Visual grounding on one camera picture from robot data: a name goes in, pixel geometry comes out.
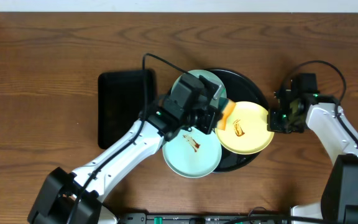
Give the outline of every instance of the sauce stain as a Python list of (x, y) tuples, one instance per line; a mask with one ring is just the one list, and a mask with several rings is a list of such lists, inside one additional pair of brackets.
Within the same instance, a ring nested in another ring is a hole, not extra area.
[(184, 134), (183, 137), (186, 139), (186, 141), (190, 144), (190, 146), (194, 149), (194, 152), (197, 152), (197, 150), (200, 148), (200, 144), (198, 144), (191, 136), (188, 134)]
[(233, 125), (234, 125), (234, 132), (238, 137), (241, 137), (245, 134), (240, 126), (240, 119), (235, 120)]

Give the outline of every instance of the yellow plate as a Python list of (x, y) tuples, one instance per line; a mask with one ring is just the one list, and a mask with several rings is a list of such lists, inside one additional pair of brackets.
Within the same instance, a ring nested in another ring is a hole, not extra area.
[(261, 151), (273, 139), (267, 131), (267, 110), (251, 102), (237, 102), (227, 118), (226, 129), (215, 129), (221, 144), (237, 154), (253, 154)]

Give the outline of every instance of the black plate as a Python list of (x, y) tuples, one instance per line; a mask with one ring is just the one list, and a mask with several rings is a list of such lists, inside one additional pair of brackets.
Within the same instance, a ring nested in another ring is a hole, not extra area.
[[(226, 87), (227, 98), (234, 102), (249, 101), (269, 110), (269, 104), (260, 89), (247, 77), (227, 69), (207, 69), (218, 76)], [(253, 161), (260, 152), (240, 155), (222, 146), (222, 159), (214, 172), (229, 172), (239, 169)]]

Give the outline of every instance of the white wall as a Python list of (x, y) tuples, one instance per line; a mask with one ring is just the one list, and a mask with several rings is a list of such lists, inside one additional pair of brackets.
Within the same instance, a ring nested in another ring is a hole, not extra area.
[(358, 12), (358, 0), (0, 0), (0, 12)]

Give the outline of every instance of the wooden table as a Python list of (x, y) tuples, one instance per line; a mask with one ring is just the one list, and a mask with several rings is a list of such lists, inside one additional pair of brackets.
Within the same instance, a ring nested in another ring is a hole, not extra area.
[[(321, 59), (344, 73), (343, 107), (358, 130), (358, 14), (0, 13), (0, 223), (25, 223), (47, 174), (82, 166), (97, 145), (97, 78), (140, 68), (144, 53), (186, 70), (223, 67), (244, 74), (271, 105), (286, 73)], [(159, 93), (180, 75), (156, 60)], [(342, 90), (323, 65), (323, 93)], [(137, 166), (110, 195), (116, 213), (288, 211), (320, 199), (332, 164), (318, 138), (276, 134), (248, 166), (187, 179), (162, 152)]]

